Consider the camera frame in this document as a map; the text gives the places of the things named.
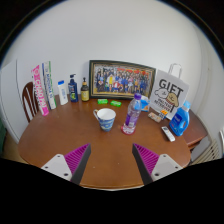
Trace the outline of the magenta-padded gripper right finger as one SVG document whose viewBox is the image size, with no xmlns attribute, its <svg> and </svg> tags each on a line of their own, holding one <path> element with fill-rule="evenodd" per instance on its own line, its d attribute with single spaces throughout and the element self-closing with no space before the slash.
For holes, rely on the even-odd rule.
<svg viewBox="0 0 224 224">
<path fill-rule="evenodd" d="M 132 146 L 132 154 L 136 160 L 144 185 L 182 169 L 168 154 L 158 155 L 136 143 Z"/>
</svg>

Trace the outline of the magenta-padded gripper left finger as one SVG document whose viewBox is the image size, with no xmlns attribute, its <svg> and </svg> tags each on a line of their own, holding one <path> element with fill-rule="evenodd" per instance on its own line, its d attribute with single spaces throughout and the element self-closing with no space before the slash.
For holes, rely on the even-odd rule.
<svg viewBox="0 0 224 224">
<path fill-rule="evenodd" d="M 91 145 L 85 144 L 66 155 L 56 154 L 42 169 L 79 185 L 90 154 Z"/>
</svg>

